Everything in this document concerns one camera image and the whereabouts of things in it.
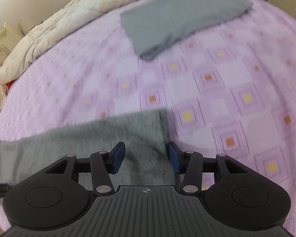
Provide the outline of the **purple patterned bed sheet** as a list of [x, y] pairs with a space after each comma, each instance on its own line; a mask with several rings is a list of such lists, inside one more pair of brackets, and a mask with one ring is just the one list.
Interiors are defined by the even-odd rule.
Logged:
[[225, 153], [291, 197], [296, 236], [296, 20], [263, 0], [157, 58], [136, 56], [113, 10], [64, 38], [13, 83], [0, 141], [166, 108], [182, 149]]

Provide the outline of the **folded blue-grey garment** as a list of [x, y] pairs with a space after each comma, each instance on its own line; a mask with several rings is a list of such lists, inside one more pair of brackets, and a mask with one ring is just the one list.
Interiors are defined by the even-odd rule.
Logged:
[[135, 53], [151, 60], [177, 41], [233, 20], [252, 6], [249, 0], [152, 0], [122, 12], [120, 20]]

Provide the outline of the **beige tufted headboard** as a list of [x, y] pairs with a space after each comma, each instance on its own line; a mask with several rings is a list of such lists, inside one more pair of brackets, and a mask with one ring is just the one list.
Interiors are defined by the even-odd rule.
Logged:
[[7, 22], [3, 24], [0, 30], [0, 68], [21, 39], [22, 36], [13, 27]]

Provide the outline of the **cream quilted comforter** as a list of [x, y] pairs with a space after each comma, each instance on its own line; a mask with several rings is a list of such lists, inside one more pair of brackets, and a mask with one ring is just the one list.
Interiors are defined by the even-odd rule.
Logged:
[[0, 68], [0, 85], [19, 78], [31, 63], [69, 34], [103, 14], [134, 1], [71, 0], [17, 43]]

